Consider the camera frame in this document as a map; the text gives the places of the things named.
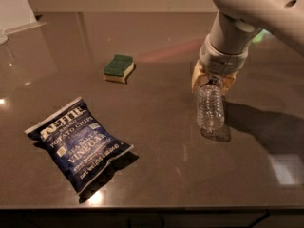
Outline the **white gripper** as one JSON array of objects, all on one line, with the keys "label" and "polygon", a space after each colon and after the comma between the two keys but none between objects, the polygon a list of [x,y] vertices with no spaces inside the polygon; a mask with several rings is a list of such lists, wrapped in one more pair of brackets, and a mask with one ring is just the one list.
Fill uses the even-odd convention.
[{"label": "white gripper", "polygon": [[225,95],[234,84],[239,71],[248,57],[248,49],[238,54],[220,52],[211,44],[207,35],[199,52],[199,61],[194,66],[191,87],[196,94],[198,90],[210,80],[210,75],[218,75],[218,86],[222,95]]}]

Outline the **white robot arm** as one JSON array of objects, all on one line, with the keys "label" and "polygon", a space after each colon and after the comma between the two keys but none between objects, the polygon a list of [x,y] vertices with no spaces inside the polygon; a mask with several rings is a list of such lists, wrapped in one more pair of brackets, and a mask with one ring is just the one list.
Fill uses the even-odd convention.
[{"label": "white robot arm", "polygon": [[264,29],[304,54],[304,0],[213,2],[218,12],[194,68],[194,92],[213,78],[219,80],[220,90],[227,92],[244,65],[253,38]]}]

